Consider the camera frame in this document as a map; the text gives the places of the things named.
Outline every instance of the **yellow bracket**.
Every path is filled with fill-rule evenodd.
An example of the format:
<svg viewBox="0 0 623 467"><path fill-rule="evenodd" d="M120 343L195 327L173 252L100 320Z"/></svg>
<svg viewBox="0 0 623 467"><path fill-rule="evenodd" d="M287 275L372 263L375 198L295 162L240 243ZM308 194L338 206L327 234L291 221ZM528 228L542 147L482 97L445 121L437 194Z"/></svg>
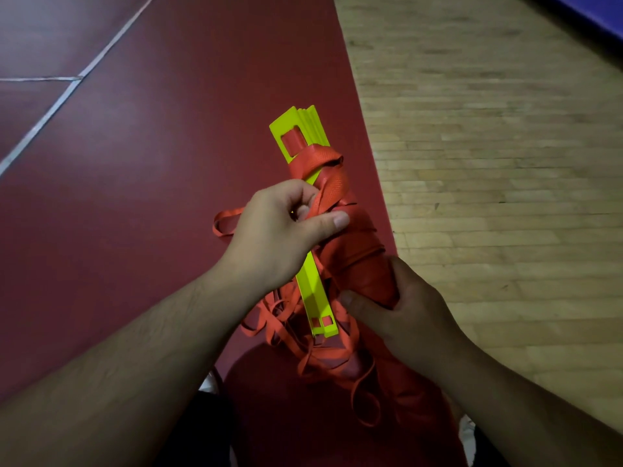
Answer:
<svg viewBox="0 0 623 467"><path fill-rule="evenodd" d="M279 149L283 153L285 160L290 164L294 157L291 157L285 148L282 136L295 127L299 127L307 144L320 144L329 146L324 129L316 112L314 105L308 109L296 109L294 106L279 116L270 125L270 132L275 137ZM305 181L312 184L318 178L320 170L312 173ZM311 252L307 254L303 267L297 274L297 282L301 290L305 312L310 323L311 333L314 336L323 335L324 337L336 336L339 333L338 325L335 322L331 305L326 297L324 287L318 268L314 262Z"/></svg>

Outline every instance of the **hardwood floor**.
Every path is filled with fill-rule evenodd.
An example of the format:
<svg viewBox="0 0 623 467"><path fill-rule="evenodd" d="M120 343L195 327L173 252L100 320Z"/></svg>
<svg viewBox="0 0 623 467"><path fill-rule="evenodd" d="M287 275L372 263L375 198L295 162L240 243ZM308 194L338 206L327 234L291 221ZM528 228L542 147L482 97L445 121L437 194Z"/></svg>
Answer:
<svg viewBox="0 0 623 467"><path fill-rule="evenodd" d="M336 0L400 256L623 430L623 73L522 0Z"/></svg>

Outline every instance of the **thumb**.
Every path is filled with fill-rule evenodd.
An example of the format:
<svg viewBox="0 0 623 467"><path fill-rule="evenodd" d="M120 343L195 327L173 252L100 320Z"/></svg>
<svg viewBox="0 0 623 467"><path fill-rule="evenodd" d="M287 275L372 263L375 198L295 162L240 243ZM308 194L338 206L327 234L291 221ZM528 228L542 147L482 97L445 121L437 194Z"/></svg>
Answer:
<svg viewBox="0 0 623 467"><path fill-rule="evenodd" d="M348 226L350 217L344 211L332 211L300 221L297 223L307 249L330 238Z"/></svg>
<svg viewBox="0 0 623 467"><path fill-rule="evenodd" d="M361 321L380 337L387 336L387 318L390 316L385 308L354 291L344 290L339 295L339 302L347 309L354 319Z"/></svg>

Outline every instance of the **white line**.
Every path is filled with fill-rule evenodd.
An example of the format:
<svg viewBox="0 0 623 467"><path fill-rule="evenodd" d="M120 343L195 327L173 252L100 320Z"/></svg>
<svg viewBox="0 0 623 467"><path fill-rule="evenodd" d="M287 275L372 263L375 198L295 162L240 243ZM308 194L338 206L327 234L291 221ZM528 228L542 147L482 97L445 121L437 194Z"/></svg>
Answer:
<svg viewBox="0 0 623 467"><path fill-rule="evenodd" d="M4 77L0 81L76 81L82 80L82 77Z"/></svg>
<svg viewBox="0 0 623 467"><path fill-rule="evenodd" d="M0 177L9 166L13 163L15 159L19 157L19 155L24 152L24 149L27 148L28 144L35 138L35 136L43 129L46 123L50 120L52 116L60 109L61 106L67 101L67 98L71 96L72 93L78 88L78 85L82 83L87 75L89 75L93 69L98 65L99 62L102 61L104 56L115 46L115 44L121 39L121 37L130 29L132 24L138 19L138 17L143 14L143 12L147 9L147 6L151 4L153 0L147 0L143 6L139 8L139 10L132 16L127 23L123 25L121 30L113 37L108 44L106 44L105 48L91 61L89 65L87 65L82 72L77 75L77 79L72 80L66 90L62 95L58 97L58 100L54 102L54 104L50 107L49 110L37 121L37 124L32 127L28 133L18 142L18 144L12 149L8 156L4 157L2 161L0 161Z"/></svg>

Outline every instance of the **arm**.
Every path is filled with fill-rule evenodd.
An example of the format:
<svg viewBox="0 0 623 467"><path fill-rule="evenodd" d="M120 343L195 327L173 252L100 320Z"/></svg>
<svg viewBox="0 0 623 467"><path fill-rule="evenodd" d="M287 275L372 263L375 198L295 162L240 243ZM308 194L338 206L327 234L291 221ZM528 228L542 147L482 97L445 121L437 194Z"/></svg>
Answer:
<svg viewBox="0 0 623 467"><path fill-rule="evenodd" d="M394 311L353 292L344 292L342 303L398 359L456 400L510 465L621 465L619 433L484 353L437 290L400 259L393 267L401 294Z"/></svg>
<svg viewBox="0 0 623 467"><path fill-rule="evenodd" d="M148 463L266 293L348 224L303 217L317 189L289 180L253 196L225 255L206 274L0 407L2 465Z"/></svg>

